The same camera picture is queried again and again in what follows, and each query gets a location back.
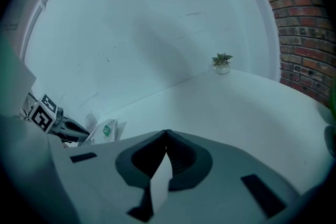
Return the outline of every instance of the white wall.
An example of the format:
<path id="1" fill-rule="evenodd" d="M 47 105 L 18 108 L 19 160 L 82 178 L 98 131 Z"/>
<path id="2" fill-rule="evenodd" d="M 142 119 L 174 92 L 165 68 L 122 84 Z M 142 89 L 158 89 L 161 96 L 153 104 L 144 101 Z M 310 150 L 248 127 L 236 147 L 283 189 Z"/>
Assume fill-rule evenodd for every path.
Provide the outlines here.
<path id="1" fill-rule="evenodd" d="M 25 56 L 33 91 L 81 121 L 207 71 L 217 52 L 270 78 L 263 20 L 249 1 L 49 0 Z"/>
<path id="2" fill-rule="evenodd" d="M 23 43 L 30 20 L 40 0 L 10 0 L 1 18 L 1 34 L 5 36 L 16 55 L 22 58 Z"/>

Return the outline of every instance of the brick wall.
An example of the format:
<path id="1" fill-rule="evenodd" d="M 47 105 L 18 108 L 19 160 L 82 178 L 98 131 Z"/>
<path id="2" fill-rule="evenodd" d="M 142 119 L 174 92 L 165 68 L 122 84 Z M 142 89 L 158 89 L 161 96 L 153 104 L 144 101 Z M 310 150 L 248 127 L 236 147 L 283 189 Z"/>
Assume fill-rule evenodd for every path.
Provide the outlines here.
<path id="1" fill-rule="evenodd" d="M 278 26 L 280 83 L 329 106 L 336 34 L 322 0 L 269 0 Z"/>

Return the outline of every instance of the green label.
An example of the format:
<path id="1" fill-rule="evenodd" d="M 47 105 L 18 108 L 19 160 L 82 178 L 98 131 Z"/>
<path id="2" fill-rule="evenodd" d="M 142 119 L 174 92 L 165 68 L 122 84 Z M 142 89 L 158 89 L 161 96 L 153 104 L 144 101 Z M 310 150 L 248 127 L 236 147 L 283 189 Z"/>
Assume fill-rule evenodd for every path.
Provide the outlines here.
<path id="1" fill-rule="evenodd" d="M 104 135 L 109 136 L 110 132 L 111 132 L 111 129 L 107 125 L 105 125 L 104 130 L 103 130 Z"/>

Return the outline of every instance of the white surface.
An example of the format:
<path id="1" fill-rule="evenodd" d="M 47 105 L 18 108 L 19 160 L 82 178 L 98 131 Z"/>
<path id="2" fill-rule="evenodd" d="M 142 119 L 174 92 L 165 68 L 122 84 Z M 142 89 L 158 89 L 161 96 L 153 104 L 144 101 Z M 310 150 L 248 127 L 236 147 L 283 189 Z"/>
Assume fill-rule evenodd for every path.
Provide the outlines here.
<path id="1" fill-rule="evenodd" d="M 207 71 L 217 52 L 233 55 L 234 69 L 269 77 L 276 67 L 265 29 L 255 26 L 263 24 L 258 7 L 241 5 L 246 1 L 49 0 L 25 57 L 38 79 L 33 92 L 48 92 L 83 123 L 89 111 L 105 115 Z"/>
<path id="2" fill-rule="evenodd" d="M 172 163 L 166 153 L 150 181 L 151 202 L 154 214 L 157 213 L 159 208 L 167 200 L 169 181 L 172 178 Z"/>
<path id="3" fill-rule="evenodd" d="M 127 121 L 122 139 L 172 129 L 236 146 L 301 194 L 321 183 L 333 162 L 324 141 L 333 122 L 329 109 L 280 83 L 235 70 L 207 72 L 106 117 Z"/>

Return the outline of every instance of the white packet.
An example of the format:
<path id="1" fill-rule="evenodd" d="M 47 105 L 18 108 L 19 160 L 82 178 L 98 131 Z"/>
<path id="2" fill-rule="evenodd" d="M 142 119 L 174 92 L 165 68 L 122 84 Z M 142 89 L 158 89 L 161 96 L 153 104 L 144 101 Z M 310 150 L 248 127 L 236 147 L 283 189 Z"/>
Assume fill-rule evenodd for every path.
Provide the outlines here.
<path id="1" fill-rule="evenodd" d="M 99 123 L 93 129 L 92 133 L 88 136 L 88 138 L 86 138 L 86 140 L 83 142 L 83 146 L 103 144 L 115 141 L 117 128 L 117 120 L 106 120 L 102 123 Z"/>

